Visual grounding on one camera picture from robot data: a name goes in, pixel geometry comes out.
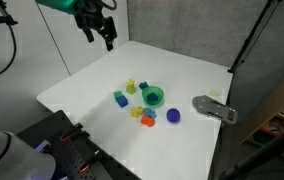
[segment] blue ball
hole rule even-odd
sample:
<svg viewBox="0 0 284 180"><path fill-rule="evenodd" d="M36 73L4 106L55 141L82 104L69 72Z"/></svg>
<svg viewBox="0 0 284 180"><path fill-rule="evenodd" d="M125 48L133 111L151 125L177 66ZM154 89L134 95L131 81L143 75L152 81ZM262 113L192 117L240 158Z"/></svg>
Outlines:
<svg viewBox="0 0 284 180"><path fill-rule="evenodd" d="M168 110L166 117L171 123L178 123L180 122L181 115L177 109L172 108Z"/></svg>

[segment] orange toy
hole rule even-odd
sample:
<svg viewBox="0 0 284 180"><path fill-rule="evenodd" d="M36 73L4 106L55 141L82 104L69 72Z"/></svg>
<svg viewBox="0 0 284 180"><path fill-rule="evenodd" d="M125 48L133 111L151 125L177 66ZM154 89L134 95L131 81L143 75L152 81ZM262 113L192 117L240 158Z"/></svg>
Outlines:
<svg viewBox="0 0 284 180"><path fill-rule="evenodd" d="M141 123L147 125L148 127L152 127L155 124L155 120L153 118L150 118L148 115L143 114Z"/></svg>

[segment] blue toy block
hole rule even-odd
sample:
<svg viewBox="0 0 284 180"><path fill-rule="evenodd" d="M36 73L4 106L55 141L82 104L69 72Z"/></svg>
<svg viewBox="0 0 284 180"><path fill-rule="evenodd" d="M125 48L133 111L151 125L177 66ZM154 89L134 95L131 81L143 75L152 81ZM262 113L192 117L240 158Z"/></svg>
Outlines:
<svg viewBox="0 0 284 180"><path fill-rule="evenodd" d="M146 82L142 82L142 83L140 83L139 87L140 87L141 90L143 90L143 89L149 87L149 85Z"/></svg>
<svg viewBox="0 0 284 180"><path fill-rule="evenodd" d="M121 108L123 108L123 107L125 107L129 104L128 99L125 96L118 97L117 102L118 102L118 104Z"/></svg>
<svg viewBox="0 0 284 180"><path fill-rule="evenodd" d="M157 101L159 97L155 93L151 93L148 95L148 101Z"/></svg>
<svg viewBox="0 0 284 180"><path fill-rule="evenodd" d="M150 109L150 108L145 108L143 113L148 115L150 118L153 118L153 119L157 117L155 110Z"/></svg>

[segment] white tabletop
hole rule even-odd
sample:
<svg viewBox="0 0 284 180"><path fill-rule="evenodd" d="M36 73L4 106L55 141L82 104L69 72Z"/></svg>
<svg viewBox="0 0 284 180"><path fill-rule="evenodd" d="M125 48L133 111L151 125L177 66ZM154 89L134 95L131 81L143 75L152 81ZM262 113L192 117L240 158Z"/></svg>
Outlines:
<svg viewBox="0 0 284 180"><path fill-rule="evenodd" d="M92 141L144 180L208 178L221 122L199 115L191 100L220 92L225 103L232 74L226 67L129 41L73 76L41 93L37 99L53 112L63 110L80 122ZM130 109L143 106L141 90L129 95L126 81L164 90L156 124L141 126ZM129 105L121 109L113 92L121 90ZM181 122L171 124L166 112L177 108Z"/></svg>

